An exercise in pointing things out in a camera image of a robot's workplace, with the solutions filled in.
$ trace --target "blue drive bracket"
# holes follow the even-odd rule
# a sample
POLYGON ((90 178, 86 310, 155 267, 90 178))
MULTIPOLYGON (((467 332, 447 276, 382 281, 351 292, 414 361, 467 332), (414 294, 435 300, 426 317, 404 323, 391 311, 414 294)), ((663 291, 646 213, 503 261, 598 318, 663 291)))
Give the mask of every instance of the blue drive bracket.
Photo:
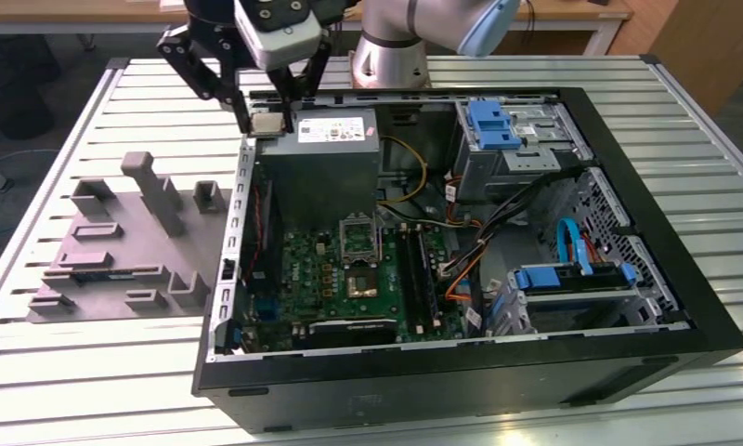
POLYGON ((511 133, 511 117, 491 100, 468 101, 468 124, 479 137, 483 151, 515 151, 520 148, 520 138, 511 133))
POLYGON ((515 272, 518 288, 526 290, 560 286, 556 269, 552 267, 528 267, 515 272))

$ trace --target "open computer tower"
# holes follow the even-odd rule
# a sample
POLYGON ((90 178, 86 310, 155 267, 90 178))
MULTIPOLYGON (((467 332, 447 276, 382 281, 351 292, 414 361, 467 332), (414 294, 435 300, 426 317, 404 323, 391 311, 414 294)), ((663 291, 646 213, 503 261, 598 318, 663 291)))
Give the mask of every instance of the open computer tower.
POLYGON ((292 127, 240 143, 192 383, 248 432, 610 403, 743 349, 583 90, 328 91, 292 127))

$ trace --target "blue plastic latch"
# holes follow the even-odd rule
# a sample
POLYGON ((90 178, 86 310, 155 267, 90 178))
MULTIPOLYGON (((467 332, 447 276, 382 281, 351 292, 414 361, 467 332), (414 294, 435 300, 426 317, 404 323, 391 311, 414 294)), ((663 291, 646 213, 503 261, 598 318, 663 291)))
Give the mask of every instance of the blue plastic latch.
POLYGON ((520 147, 520 139, 511 133, 511 118, 502 110, 500 103, 471 100, 468 123, 479 137, 479 149, 483 151, 515 151, 520 147))
POLYGON ((632 286, 635 284, 635 281, 638 280, 635 268, 632 267, 632 265, 630 265, 630 263, 623 263, 622 265, 619 265, 619 269, 622 270, 626 281, 628 281, 628 285, 632 286))
POLYGON ((531 282, 528 281, 528 276, 524 271, 515 271, 515 282, 518 283, 518 288, 522 290, 531 287, 531 282))
POLYGON ((495 303, 492 303, 492 309, 490 310, 490 315, 495 316, 498 314, 498 310, 504 305, 504 295, 498 295, 495 299, 495 303))
POLYGON ((551 267, 526 268, 524 273, 528 276, 531 286, 538 288, 559 286, 556 270, 551 267))

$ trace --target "aluminum extrusion table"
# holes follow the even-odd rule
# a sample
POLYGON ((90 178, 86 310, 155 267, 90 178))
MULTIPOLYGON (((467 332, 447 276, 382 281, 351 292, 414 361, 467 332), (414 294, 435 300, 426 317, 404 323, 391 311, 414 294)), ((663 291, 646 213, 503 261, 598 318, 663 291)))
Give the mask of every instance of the aluminum extrusion table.
MULTIPOLYGON (((430 59, 435 86, 582 86, 743 330, 743 156, 660 65, 640 59, 430 59)), ((244 90, 268 89, 260 73, 244 90)), ((348 87, 334 59, 324 88, 348 87)), ((33 325, 26 303, 57 253, 82 177, 115 191, 124 151, 150 151, 179 190, 232 184, 238 129, 162 60, 114 60, 0 259, 0 444, 688 444, 743 442, 743 352, 611 406, 251 438, 190 396, 200 318, 33 325)))

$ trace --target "floor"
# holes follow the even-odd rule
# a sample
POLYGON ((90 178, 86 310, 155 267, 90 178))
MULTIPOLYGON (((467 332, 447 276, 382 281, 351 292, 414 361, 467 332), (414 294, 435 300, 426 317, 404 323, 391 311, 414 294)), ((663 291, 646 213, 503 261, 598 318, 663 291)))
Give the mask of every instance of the floor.
MULTIPOLYGON (((77 121, 79 111, 106 62, 112 57, 155 58, 152 35, 99 35, 96 49, 83 52, 73 35, 47 37, 53 53, 61 64, 62 76, 39 89, 55 117, 55 128, 29 141, 9 141, 0 135, 0 156, 26 150, 55 150, 61 147, 77 121)), ((715 119, 720 129, 743 151, 743 85, 715 119)), ((0 193, 0 255, 10 238, 10 230, 18 224, 41 182, 54 153, 37 152, 18 155, 0 163, 0 170, 14 185, 0 193)))

